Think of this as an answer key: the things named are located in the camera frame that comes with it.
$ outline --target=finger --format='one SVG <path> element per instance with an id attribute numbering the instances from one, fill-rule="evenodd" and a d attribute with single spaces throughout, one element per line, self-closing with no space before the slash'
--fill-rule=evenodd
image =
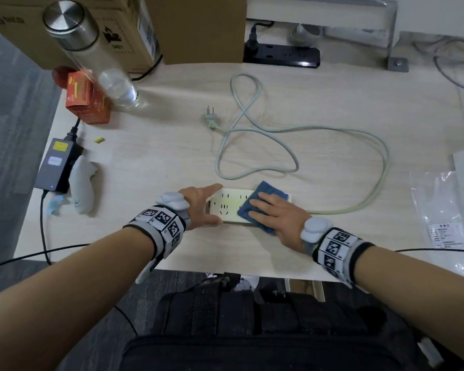
<path id="1" fill-rule="evenodd" d="M 260 212 L 256 211 L 249 211 L 248 215 L 253 220 L 256 220 L 257 222 L 263 225 L 266 225 L 267 227 L 278 229 L 278 227 L 280 226 L 280 220 L 278 217 L 263 215 L 260 214 Z"/>
<path id="2" fill-rule="evenodd" d="M 203 215 L 203 224 L 204 225 L 221 225 L 223 220 L 215 215 Z"/>
<path id="3" fill-rule="evenodd" d="M 280 207 L 272 206 L 271 204 L 263 202 L 262 200 L 251 199 L 249 203 L 251 203 L 251 206 L 259 208 L 261 211 L 265 212 L 270 216 L 278 217 L 281 216 L 283 212 Z"/>
<path id="4" fill-rule="evenodd" d="M 210 196 L 213 196 L 213 194 L 215 194 L 222 187 L 223 185 L 221 183 L 214 183 L 213 185 L 204 187 L 203 191 L 206 197 L 209 198 Z"/>
<path id="5" fill-rule="evenodd" d="M 261 199 L 266 200 L 268 203 L 270 203 L 270 204 L 272 204 L 274 206 L 277 206 L 277 207 L 284 207 L 285 208 L 285 207 L 288 207 L 288 205 L 289 205 L 289 202 L 287 202 L 283 198 L 280 198 L 276 194 L 267 194 L 265 192 L 259 192 L 258 196 Z"/>

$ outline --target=small red carton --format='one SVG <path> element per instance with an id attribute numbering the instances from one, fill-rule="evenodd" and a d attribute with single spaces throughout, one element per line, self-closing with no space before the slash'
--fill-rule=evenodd
<path id="1" fill-rule="evenodd" d="M 65 107 L 86 124 L 108 124 L 112 102 L 83 72 L 69 73 Z"/>

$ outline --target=white sneaker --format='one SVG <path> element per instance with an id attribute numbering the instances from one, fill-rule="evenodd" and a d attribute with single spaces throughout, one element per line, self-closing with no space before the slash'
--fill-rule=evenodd
<path id="1" fill-rule="evenodd" d="M 206 274 L 207 279 L 218 277 L 218 274 Z M 253 290 L 256 289 L 260 282 L 260 276 L 248 276 L 247 274 L 241 275 L 241 280 L 232 289 L 232 291 Z"/>

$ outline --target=person's left arm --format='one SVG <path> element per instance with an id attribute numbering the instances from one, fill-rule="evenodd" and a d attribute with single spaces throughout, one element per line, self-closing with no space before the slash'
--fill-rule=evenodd
<path id="1" fill-rule="evenodd" d="M 187 230 L 221 220 L 203 212 L 222 186 L 180 191 Z M 51 370 L 129 290 L 153 259 L 150 237 L 133 227 L 106 236 L 0 293 L 0 370 Z"/>

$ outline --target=forearm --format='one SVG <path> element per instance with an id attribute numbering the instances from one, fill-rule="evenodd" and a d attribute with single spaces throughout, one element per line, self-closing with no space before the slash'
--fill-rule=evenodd
<path id="1" fill-rule="evenodd" d="M 357 260 L 356 283 L 464 359 L 464 277 L 371 247 Z"/>
<path id="2" fill-rule="evenodd" d="M 54 369 L 153 257 L 124 228 L 0 293 L 0 370 Z"/>

